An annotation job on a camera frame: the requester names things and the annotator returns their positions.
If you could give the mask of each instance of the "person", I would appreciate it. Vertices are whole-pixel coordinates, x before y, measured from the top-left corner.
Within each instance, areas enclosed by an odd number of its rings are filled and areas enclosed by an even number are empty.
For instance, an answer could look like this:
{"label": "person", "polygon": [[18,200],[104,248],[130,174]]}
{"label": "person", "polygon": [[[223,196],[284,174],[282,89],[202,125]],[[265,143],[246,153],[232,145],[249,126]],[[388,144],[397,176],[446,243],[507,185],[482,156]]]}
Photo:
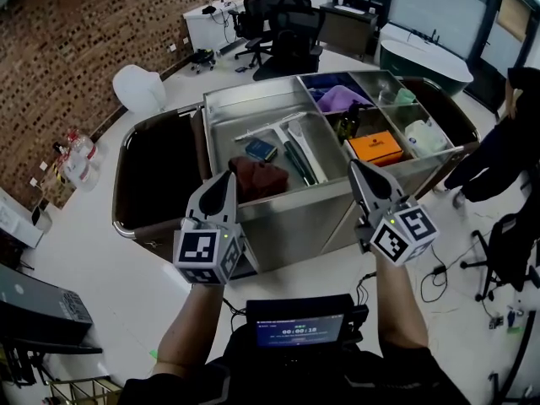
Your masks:
{"label": "person", "polygon": [[205,365],[224,287],[196,284],[159,345],[154,373],[128,380],[119,404],[469,403],[428,349],[407,269],[375,257],[383,358],[342,345],[335,355],[309,364],[284,363],[272,357],[279,349],[257,349],[249,327],[242,326],[223,357]]}
{"label": "person", "polygon": [[[511,67],[505,86],[506,118],[488,133],[480,146],[448,176],[444,190],[461,190],[454,196],[455,208],[466,200],[485,201],[504,192],[526,168],[540,159],[540,129],[537,116],[540,70]],[[514,101],[515,90],[522,90]]]}

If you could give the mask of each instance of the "white floor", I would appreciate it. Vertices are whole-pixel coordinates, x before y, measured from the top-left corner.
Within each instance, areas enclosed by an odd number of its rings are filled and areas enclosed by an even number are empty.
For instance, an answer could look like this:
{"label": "white floor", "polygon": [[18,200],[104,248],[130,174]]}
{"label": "white floor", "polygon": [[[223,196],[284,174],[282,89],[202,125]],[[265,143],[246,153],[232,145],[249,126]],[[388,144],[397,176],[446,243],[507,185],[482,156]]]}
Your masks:
{"label": "white floor", "polygon": [[[203,99],[203,93],[252,82],[253,71],[236,73],[247,65],[249,57],[239,62],[228,54],[213,72],[195,75],[184,67],[165,81],[169,105],[174,109]],[[322,72],[372,68],[362,62],[324,51]],[[494,125],[494,117],[470,97],[459,94],[456,102],[477,126],[482,135]],[[116,161],[123,135],[145,117],[127,113],[100,140],[107,151],[98,186],[90,193],[76,192],[62,211],[50,208],[54,222],[38,248],[27,251],[24,259],[35,266],[35,277],[72,289],[80,294],[94,319],[91,337],[105,352],[99,356],[51,356],[49,366],[62,379],[100,374],[113,375],[120,382],[131,377],[146,377],[154,364],[150,352],[181,308],[189,286],[174,268],[135,243],[122,239],[111,226],[111,202]],[[515,183],[504,194],[487,202],[469,204],[458,213],[451,197],[428,194],[422,203],[438,224],[441,235],[435,242],[437,255],[448,264],[472,244],[470,233],[490,231],[502,215],[515,212],[524,196]],[[470,251],[464,259],[472,259]],[[420,280],[436,265],[431,252],[425,253],[410,268],[415,292],[419,297]],[[374,269],[371,255],[361,256],[356,246],[283,268],[277,272],[234,282],[226,297],[236,307],[248,299],[277,299],[354,293],[355,284]],[[449,273],[449,287],[432,304],[420,301],[429,325],[430,347],[442,368],[462,389],[473,404],[490,399],[488,375],[505,375],[516,356],[520,335],[510,335],[505,328],[491,331],[483,307],[474,301],[481,280],[481,270],[462,271],[454,266]],[[435,297],[429,281],[425,297]],[[379,352],[376,336],[375,281],[365,283],[370,292],[370,316],[362,328],[360,347]],[[540,306],[537,293],[526,289],[517,303],[513,289],[495,293],[495,302],[486,304],[491,313],[506,314],[507,305],[532,308]],[[230,313],[224,307],[211,358],[219,356],[230,335]],[[534,375],[534,365],[524,375]],[[12,404],[40,403],[46,395],[41,385],[18,390],[5,386]]]}

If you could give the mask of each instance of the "blue package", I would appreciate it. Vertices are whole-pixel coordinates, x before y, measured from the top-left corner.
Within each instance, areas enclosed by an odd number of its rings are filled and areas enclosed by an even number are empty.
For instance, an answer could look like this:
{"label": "blue package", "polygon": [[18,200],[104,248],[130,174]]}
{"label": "blue package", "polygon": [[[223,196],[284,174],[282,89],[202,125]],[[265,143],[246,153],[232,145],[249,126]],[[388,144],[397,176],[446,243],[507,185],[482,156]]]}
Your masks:
{"label": "blue package", "polygon": [[246,153],[252,158],[257,160],[264,160],[270,162],[276,154],[278,154],[278,148],[274,147],[266,141],[262,141],[259,138],[255,138],[246,146]]}

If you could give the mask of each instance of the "bathtub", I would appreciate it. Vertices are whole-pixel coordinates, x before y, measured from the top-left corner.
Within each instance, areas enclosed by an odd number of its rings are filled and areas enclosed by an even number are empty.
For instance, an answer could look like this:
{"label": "bathtub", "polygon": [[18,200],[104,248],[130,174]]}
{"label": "bathtub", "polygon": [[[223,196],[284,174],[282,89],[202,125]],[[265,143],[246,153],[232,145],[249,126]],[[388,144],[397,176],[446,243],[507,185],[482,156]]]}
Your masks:
{"label": "bathtub", "polygon": [[396,76],[430,79],[449,95],[459,93],[473,81],[460,57],[391,24],[381,30],[375,60],[381,69]]}

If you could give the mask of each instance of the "brick wall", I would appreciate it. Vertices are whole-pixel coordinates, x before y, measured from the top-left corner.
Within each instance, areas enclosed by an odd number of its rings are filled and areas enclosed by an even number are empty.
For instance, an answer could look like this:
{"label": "brick wall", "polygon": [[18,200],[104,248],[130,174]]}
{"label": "brick wall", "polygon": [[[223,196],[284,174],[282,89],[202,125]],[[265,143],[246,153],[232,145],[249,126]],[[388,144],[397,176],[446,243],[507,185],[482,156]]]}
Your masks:
{"label": "brick wall", "polygon": [[[27,208],[51,148],[70,127],[91,134],[119,107],[112,78],[187,57],[181,14],[207,0],[11,0],[0,9],[0,187]],[[176,43],[177,51],[167,46]]]}

